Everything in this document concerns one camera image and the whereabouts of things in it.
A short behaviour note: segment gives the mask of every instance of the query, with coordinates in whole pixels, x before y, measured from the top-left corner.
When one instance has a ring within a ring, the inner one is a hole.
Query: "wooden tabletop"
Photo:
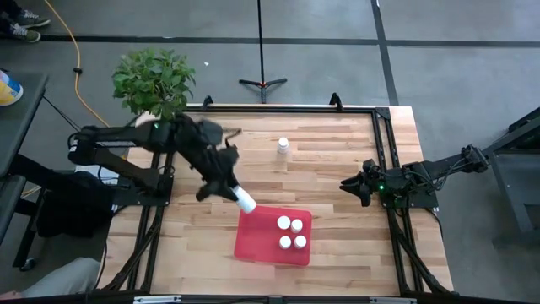
[[[240,210],[235,203],[220,197],[197,202],[194,194],[202,185],[201,178],[177,155],[175,185],[161,228],[152,293],[398,294],[386,212],[377,196],[372,198],[370,207],[363,208],[358,198],[338,188],[342,179],[359,171],[364,160],[377,161],[370,116],[203,115],[224,127],[242,128],[243,133],[231,141],[240,153],[235,174],[258,204],[304,209],[313,214],[310,264],[292,267],[235,259]],[[202,114],[192,116],[199,118]],[[411,107],[391,107],[391,117],[401,163],[422,160]],[[280,137],[289,139],[287,155],[277,152]],[[151,156],[142,149],[132,149],[128,159],[138,166],[149,167]],[[129,207],[112,221],[100,285],[106,285],[132,253],[140,213],[140,207]],[[425,210],[411,210],[411,219],[418,254],[440,283],[451,290],[439,226]],[[404,258],[404,263],[412,286],[408,258]],[[144,266],[139,272],[139,282],[143,271]]]

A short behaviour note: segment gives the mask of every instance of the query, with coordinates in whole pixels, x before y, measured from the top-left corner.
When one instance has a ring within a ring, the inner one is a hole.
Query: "white bottle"
[[[289,150],[289,140],[286,138],[280,138],[278,140],[278,152],[282,154],[287,154]]]
[[[255,203],[255,200],[251,197],[251,195],[246,192],[246,190],[242,189],[242,187],[240,186],[236,186],[232,188],[232,190],[238,198],[236,204],[238,205],[238,207],[244,210],[244,212],[248,214],[255,209],[257,203]]]
[[[305,244],[307,243],[307,240],[305,239],[305,236],[297,236],[294,239],[294,246],[297,249],[302,249],[305,247]]]
[[[290,227],[290,218],[287,216],[280,216],[278,219],[278,227],[281,230],[287,230]]]
[[[301,220],[293,220],[293,222],[290,224],[290,230],[294,233],[298,233],[302,230],[302,221]]]
[[[281,249],[289,249],[290,243],[290,237],[288,236],[281,236],[281,238],[279,239],[279,246],[281,247]]]

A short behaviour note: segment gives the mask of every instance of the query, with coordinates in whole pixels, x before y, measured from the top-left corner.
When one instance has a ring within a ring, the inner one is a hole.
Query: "gray fabric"
[[[100,263],[92,258],[77,258],[56,269],[23,291],[23,297],[60,296],[94,289]]]

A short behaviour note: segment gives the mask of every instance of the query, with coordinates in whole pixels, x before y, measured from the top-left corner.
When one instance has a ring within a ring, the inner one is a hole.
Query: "floor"
[[[202,102],[205,95],[218,103],[259,101],[256,91],[237,83],[240,78],[260,78],[253,39],[256,1],[51,3],[76,35],[139,36],[139,41],[147,41],[79,43],[84,68],[81,94],[111,124],[123,124],[131,117],[112,99],[112,71],[121,54],[146,46],[188,56],[197,70],[195,102]],[[382,24],[375,22],[377,3]],[[19,4],[53,19],[42,31],[48,34],[44,39],[65,35],[43,2],[19,0]],[[262,33],[274,38],[264,46],[266,81],[289,79],[270,91],[268,102],[326,104],[335,91],[350,105],[412,106],[424,158],[430,160],[453,155],[469,143],[486,146],[540,104],[538,10],[535,0],[262,0]],[[150,42],[152,36],[176,39],[159,44]],[[48,73],[49,99],[79,125],[97,124],[73,93],[75,60],[70,42],[0,41],[0,67]],[[65,149],[71,132],[42,103],[22,151],[46,166],[71,168]],[[515,229],[491,171],[452,176],[438,198],[456,291],[540,301],[540,249],[495,250],[491,244],[494,237]],[[11,269],[25,221],[22,216],[14,218],[0,247],[0,269],[10,278],[0,282],[0,292],[24,289],[76,257],[100,256],[105,233],[92,240],[59,236],[35,242],[32,251],[40,258],[36,269],[29,273]]]

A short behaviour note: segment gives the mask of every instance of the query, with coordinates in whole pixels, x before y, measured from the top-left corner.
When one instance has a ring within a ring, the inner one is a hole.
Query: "sneaker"
[[[26,42],[37,42],[41,39],[41,34],[35,30],[28,30],[18,24],[11,24],[9,26],[9,33],[11,37]]]
[[[24,9],[13,21],[26,29],[40,27],[51,23],[49,19],[42,18],[27,9]]]

